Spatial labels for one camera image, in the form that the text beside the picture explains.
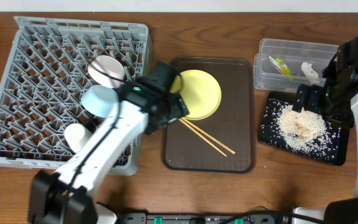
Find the white tissue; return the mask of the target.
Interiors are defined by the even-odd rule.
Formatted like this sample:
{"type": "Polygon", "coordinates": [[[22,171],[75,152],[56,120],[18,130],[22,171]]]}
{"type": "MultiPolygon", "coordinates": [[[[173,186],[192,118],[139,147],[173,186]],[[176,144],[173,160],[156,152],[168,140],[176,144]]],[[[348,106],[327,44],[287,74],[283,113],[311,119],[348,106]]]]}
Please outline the white tissue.
{"type": "Polygon", "coordinates": [[[311,63],[303,62],[301,64],[301,71],[312,85],[319,83],[319,74],[313,70],[311,63]]]}

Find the rice leftovers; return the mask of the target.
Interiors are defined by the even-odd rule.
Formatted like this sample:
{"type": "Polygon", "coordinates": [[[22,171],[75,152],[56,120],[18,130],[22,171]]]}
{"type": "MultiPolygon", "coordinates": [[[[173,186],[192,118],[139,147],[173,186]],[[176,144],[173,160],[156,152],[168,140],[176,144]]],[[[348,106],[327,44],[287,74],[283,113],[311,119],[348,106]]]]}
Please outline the rice leftovers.
{"type": "Polygon", "coordinates": [[[320,115],[292,110],[291,104],[269,99],[259,139],[268,145],[297,154],[326,156],[339,148],[339,129],[320,115]]]}

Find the yellow plate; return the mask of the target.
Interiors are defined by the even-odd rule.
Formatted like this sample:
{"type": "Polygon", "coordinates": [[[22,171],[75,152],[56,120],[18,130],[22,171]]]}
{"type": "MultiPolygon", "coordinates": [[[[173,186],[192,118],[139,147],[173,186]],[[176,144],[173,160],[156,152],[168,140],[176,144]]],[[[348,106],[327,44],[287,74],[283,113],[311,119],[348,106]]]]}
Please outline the yellow plate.
{"type": "Polygon", "coordinates": [[[170,89],[179,91],[189,113],[188,120],[201,120],[211,116],[222,98],[221,87],[212,75],[202,70],[185,70],[175,78],[170,89]]]}

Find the green snack wrapper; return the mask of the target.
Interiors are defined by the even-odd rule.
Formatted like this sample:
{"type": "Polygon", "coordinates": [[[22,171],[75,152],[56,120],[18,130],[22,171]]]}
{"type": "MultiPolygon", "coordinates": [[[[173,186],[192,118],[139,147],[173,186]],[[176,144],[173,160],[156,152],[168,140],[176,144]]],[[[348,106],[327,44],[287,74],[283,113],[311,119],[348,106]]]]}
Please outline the green snack wrapper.
{"type": "Polygon", "coordinates": [[[282,75],[291,76],[291,70],[282,59],[273,58],[271,56],[269,56],[268,59],[270,64],[273,65],[282,75]]]}

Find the light blue bowl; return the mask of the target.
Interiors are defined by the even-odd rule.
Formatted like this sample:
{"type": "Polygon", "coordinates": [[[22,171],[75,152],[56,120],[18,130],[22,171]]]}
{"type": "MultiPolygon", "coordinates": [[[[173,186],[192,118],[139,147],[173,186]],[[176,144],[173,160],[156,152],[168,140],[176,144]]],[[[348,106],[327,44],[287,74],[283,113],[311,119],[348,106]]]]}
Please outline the light blue bowl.
{"type": "Polygon", "coordinates": [[[103,85],[93,85],[81,97],[81,104],[91,114],[100,117],[114,117],[119,112],[117,93],[103,85]]]}

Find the white bowl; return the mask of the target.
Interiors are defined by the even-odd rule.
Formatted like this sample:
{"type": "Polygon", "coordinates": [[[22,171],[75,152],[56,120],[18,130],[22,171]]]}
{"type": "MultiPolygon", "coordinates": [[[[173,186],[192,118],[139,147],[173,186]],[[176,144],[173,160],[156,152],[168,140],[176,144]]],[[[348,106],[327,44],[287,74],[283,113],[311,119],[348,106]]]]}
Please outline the white bowl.
{"type": "Polygon", "coordinates": [[[108,88],[119,88],[125,75],[121,63],[107,55],[96,57],[88,65],[88,73],[94,81],[108,88]]]}

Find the wooden chopstick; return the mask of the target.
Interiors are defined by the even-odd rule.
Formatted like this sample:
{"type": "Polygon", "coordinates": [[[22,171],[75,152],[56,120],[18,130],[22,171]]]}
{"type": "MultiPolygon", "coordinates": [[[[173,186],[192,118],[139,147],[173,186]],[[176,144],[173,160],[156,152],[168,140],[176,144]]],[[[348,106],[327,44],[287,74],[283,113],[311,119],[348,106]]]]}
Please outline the wooden chopstick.
{"type": "Polygon", "coordinates": [[[219,145],[221,148],[227,150],[228,152],[230,152],[231,154],[235,154],[236,152],[234,150],[232,150],[230,147],[226,146],[225,144],[223,144],[221,141],[217,140],[216,138],[212,137],[212,135],[208,134],[206,131],[202,130],[201,128],[197,127],[195,124],[191,123],[190,121],[181,118],[182,120],[184,120],[186,123],[188,123],[192,128],[195,128],[199,133],[201,133],[207,140],[209,140],[211,143],[213,143],[214,145],[217,144],[219,145]]]}
{"type": "Polygon", "coordinates": [[[179,121],[184,124],[188,129],[193,131],[199,138],[201,138],[204,142],[208,143],[212,148],[220,152],[224,157],[227,157],[227,155],[222,152],[217,146],[215,146],[213,143],[211,143],[209,140],[207,140],[201,133],[199,133],[195,128],[192,128],[188,123],[186,123],[184,120],[179,119],[179,121]]]}

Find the white paper cup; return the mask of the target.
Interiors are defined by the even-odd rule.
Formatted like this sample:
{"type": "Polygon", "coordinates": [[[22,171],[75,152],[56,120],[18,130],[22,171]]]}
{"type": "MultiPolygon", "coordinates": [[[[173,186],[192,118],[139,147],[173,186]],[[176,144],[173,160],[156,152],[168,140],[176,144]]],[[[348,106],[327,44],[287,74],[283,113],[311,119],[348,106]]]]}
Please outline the white paper cup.
{"type": "Polygon", "coordinates": [[[64,137],[70,149],[76,154],[88,142],[92,133],[82,124],[73,123],[64,130],[64,137]]]}

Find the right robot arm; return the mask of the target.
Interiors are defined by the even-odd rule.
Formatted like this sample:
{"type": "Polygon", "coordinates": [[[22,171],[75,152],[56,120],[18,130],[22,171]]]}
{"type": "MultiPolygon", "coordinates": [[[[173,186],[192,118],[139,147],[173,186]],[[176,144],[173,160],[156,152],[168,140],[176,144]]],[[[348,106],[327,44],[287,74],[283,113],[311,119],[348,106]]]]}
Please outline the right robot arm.
{"type": "Polygon", "coordinates": [[[319,113],[342,128],[352,125],[357,132],[357,180],[351,199],[331,202],[326,208],[295,208],[294,223],[322,220],[326,223],[358,223],[358,61],[348,67],[332,66],[324,71],[324,86],[300,85],[293,104],[295,111],[319,113]]]}

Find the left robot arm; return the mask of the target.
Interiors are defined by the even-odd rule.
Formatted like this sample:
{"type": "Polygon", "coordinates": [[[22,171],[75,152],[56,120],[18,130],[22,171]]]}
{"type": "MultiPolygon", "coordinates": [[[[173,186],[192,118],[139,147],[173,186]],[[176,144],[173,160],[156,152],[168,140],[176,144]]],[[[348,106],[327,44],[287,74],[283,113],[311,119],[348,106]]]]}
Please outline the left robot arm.
{"type": "Polygon", "coordinates": [[[111,209],[94,201],[110,168],[142,133],[151,134],[188,114],[179,92],[131,84],[116,92],[117,108],[80,152],[53,174],[41,170],[32,179],[29,223],[117,223],[111,209]]]}

